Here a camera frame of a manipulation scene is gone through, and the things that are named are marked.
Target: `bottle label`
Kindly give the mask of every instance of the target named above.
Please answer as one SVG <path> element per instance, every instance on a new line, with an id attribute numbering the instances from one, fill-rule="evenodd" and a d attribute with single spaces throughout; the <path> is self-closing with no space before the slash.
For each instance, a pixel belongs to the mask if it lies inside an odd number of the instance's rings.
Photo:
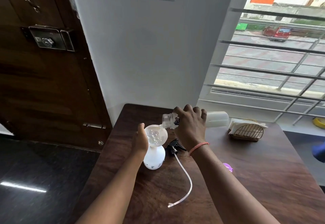
<path id="1" fill-rule="evenodd" d="M 175 117 L 174 125 L 178 126 L 179 125 L 179 117 Z"/>

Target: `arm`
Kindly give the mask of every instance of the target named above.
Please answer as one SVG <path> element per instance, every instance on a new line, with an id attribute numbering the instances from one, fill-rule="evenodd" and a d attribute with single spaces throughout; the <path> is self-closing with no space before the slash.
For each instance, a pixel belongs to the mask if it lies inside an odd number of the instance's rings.
<path id="1" fill-rule="evenodd" d="M 76 224 L 122 223 L 136 181 L 136 174 L 148 150 L 148 139 L 144 124 L 132 140 L 132 150 L 112 181 L 100 193 Z"/>
<path id="2" fill-rule="evenodd" d="M 175 134 L 189 151 L 195 145 L 205 142 L 206 111 L 190 105 L 184 110 L 174 109 L 180 117 Z M 191 154 L 197 163 L 213 203 L 224 224 L 279 224 L 221 163 L 210 149 L 202 145 Z"/>

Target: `red car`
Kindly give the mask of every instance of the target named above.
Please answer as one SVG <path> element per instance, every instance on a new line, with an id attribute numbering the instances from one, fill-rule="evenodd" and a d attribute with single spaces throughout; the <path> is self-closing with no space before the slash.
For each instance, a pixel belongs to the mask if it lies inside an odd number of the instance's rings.
<path id="1" fill-rule="evenodd" d="M 289 38 L 291 29 L 290 28 L 283 28 L 283 27 L 272 27 L 267 26 L 262 31 L 263 36 L 267 37 L 277 37 L 279 39 L 270 38 L 271 41 L 279 40 L 281 42 L 285 42 L 285 40 L 282 40 L 282 38 Z"/>

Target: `purple bottle cap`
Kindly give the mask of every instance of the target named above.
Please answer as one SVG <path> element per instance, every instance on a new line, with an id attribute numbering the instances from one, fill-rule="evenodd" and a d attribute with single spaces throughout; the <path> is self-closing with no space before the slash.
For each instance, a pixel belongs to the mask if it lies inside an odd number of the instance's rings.
<path id="1" fill-rule="evenodd" d="M 225 165 L 225 167 L 228 168 L 230 172 L 233 171 L 233 168 L 228 163 L 223 163 L 223 165 Z"/>

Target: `spray trigger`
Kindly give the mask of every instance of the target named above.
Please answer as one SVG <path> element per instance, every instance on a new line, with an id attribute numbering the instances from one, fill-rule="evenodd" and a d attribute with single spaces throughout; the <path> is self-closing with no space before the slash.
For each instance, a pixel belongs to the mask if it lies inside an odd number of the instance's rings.
<path id="1" fill-rule="evenodd" d="M 178 139 L 171 141 L 166 147 L 166 149 L 169 149 L 172 154 L 177 154 L 178 148 L 186 151 L 186 149 L 179 143 Z"/>

